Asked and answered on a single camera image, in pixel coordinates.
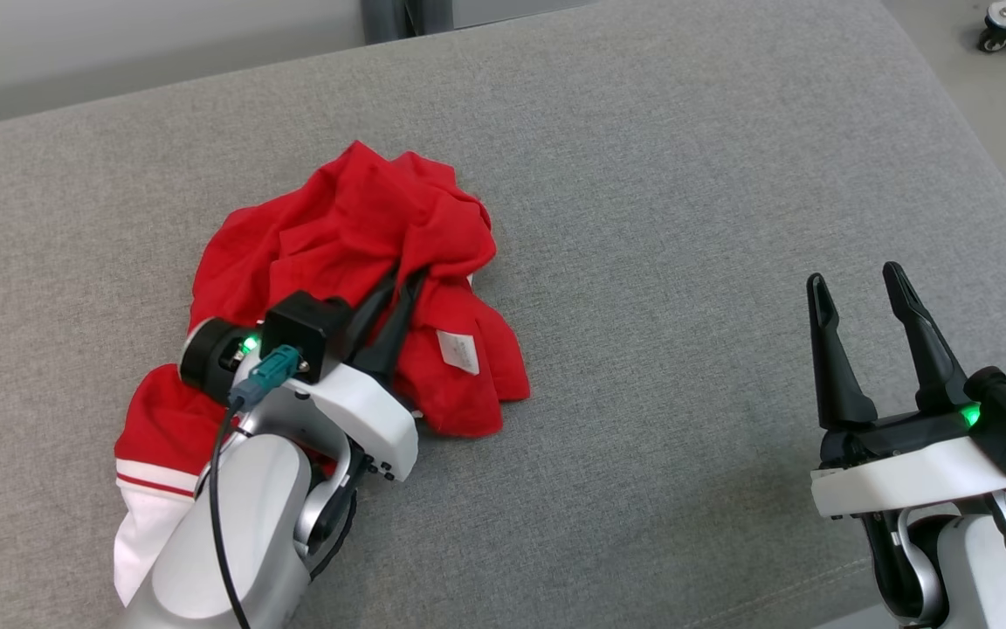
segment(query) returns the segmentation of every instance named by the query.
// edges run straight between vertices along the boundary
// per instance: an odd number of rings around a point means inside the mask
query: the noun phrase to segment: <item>teal connector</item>
[[[269,391],[282,386],[282,383],[293,377],[301,366],[301,354],[295,347],[280,345],[275,347],[275,351],[263,358],[255,369],[250,370],[247,378],[236,383],[228,391],[228,404],[236,407],[238,411],[248,411],[264,398]]]

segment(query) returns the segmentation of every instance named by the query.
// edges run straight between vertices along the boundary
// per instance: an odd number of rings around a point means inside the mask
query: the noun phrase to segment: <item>gray fabric surface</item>
[[[811,33],[830,33],[814,36]],[[0,123],[0,626],[119,602],[111,446],[231,209],[361,139],[454,164],[533,399],[363,490],[292,626],[814,626],[877,600],[818,517],[804,282],[910,409],[879,264],[1006,367],[1006,184],[865,0],[608,1]]]

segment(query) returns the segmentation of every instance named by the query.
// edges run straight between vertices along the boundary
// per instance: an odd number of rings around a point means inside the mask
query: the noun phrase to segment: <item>white clothing tag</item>
[[[440,357],[450,365],[470,374],[480,374],[480,357],[476,355],[476,339],[468,334],[450,334],[437,330]]]

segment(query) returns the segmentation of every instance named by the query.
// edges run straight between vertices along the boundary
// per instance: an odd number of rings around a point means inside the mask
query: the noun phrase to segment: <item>green indicator light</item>
[[[962,407],[961,414],[965,418],[965,426],[973,427],[976,425],[977,420],[981,419],[981,404],[975,402],[968,404],[968,406]]]

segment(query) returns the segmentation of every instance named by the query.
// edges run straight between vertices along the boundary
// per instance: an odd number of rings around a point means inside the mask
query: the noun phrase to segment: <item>red garment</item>
[[[300,189],[228,215],[196,270],[188,330],[209,317],[253,326],[299,289],[354,306],[398,260],[399,284],[428,267],[394,385],[437,433],[482,437],[502,427],[501,401],[530,395],[518,340],[467,279],[493,255],[487,211],[452,167],[357,142]],[[479,374],[444,361],[439,330],[471,335]],[[120,485],[191,494],[221,417],[175,365],[151,371],[116,443]]]

